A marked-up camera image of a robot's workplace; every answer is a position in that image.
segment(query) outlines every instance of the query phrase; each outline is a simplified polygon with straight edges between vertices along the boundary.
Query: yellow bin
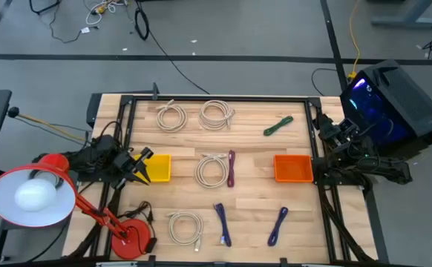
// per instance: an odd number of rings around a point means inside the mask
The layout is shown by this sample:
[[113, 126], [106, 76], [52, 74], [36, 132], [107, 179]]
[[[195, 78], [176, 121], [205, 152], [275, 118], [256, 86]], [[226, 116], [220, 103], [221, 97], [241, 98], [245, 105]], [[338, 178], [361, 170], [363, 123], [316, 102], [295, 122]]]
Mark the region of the yellow bin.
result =
[[[143, 161], [147, 165], [147, 174], [151, 182], [170, 182], [171, 173], [171, 155], [156, 155], [150, 159]], [[137, 174], [140, 179], [143, 178], [141, 173]]]

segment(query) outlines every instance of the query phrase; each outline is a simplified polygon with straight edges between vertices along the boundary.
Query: wooden table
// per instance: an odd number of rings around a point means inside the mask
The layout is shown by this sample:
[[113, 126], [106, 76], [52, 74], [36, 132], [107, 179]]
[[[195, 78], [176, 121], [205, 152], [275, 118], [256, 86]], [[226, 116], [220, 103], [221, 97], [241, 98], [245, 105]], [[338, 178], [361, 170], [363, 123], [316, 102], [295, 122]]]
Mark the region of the wooden table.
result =
[[[104, 94], [94, 126], [93, 136], [117, 117], [121, 95]], [[311, 154], [304, 106], [290, 102], [230, 102], [235, 109], [231, 129], [208, 131], [198, 122], [198, 112], [203, 102], [175, 102], [185, 108], [187, 125], [177, 133], [161, 131], [156, 123], [157, 107], [166, 102], [139, 101], [131, 135], [134, 152], [148, 146], [156, 154], [171, 154], [171, 182], [144, 186], [129, 183], [120, 198], [119, 214], [135, 209], [141, 201], [149, 201], [154, 208], [154, 228], [158, 242], [153, 251], [162, 261], [225, 261], [278, 263], [286, 257], [289, 263], [328, 263], [321, 208], [316, 186], [309, 183], [276, 183], [273, 177], [275, 154]], [[343, 117], [338, 97], [321, 97], [322, 109], [335, 122]], [[220, 116], [218, 110], [209, 109], [209, 116]], [[281, 128], [272, 136], [262, 131], [291, 115], [294, 122]], [[176, 113], [167, 112], [165, 121], [171, 124]], [[113, 134], [109, 127], [107, 134]], [[194, 179], [194, 168], [201, 154], [236, 151], [235, 187], [207, 189]], [[210, 165], [205, 170], [208, 177], [218, 177], [220, 169]], [[92, 185], [83, 195], [94, 205], [99, 205], [102, 184]], [[362, 192], [356, 186], [339, 186], [345, 225], [361, 247], [376, 258], [376, 249]], [[220, 244], [220, 220], [213, 209], [221, 202], [226, 209], [232, 247]], [[267, 239], [282, 206], [290, 210], [284, 220], [278, 243], [267, 246]], [[204, 220], [202, 246], [194, 252], [193, 246], [173, 243], [168, 235], [169, 212], [189, 210]], [[72, 252], [94, 225], [92, 218], [76, 209], [73, 212], [63, 255]], [[334, 226], [336, 252], [341, 258], [338, 233]], [[176, 231], [182, 237], [191, 235], [191, 221], [180, 221]], [[102, 231], [98, 254], [103, 252], [106, 229]], [[148, 255], [138, 260], [146, 260]], [[111, 259], [117, 260], [115, 254]]]

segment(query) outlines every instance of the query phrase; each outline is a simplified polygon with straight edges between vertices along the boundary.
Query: orange container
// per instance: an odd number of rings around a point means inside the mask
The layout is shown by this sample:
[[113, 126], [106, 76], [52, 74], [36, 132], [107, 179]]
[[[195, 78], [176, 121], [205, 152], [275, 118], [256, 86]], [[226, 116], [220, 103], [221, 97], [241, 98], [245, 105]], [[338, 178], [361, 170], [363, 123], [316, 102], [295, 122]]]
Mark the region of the orange container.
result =
[[274, 155], [277, 182], [313, 182], [312, 158], [309, 155]]

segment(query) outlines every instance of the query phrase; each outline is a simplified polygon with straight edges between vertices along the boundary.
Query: desk lamp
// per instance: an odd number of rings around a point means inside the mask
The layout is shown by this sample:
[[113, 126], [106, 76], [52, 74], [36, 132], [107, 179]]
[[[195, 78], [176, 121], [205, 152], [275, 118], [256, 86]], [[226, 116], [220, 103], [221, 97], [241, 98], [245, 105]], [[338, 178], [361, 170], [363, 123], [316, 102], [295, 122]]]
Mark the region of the desk lamp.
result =
[[117, 256], [132, 260], [143, 253], [150, 230], [141, 220], [120, 222], [107, 208], [99, 211], [78, 194], [68, 175], [69, 161], [61, 154], [48, 154], [39, 162], [14, 168], [0, 176], [0, 217], [24, 227], [45, 227], [71, 214], [77, 205], [112, 232]]

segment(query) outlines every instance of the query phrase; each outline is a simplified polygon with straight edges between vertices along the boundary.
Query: green cable tie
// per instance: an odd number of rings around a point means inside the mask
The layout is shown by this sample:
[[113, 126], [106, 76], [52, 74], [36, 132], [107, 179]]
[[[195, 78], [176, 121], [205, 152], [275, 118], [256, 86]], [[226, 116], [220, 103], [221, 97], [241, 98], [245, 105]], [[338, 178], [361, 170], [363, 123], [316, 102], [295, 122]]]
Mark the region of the green cable tie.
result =
[[272, 126], [271, 128], [268, 128], [268, 129], [264, 130], [264, 136], [272, 135], [280, 127], [282, 127], [284, 125], [288, 125], [291, 122], [293, 122], [293, 117], [292, 116], [286, 116], [278, 124]]

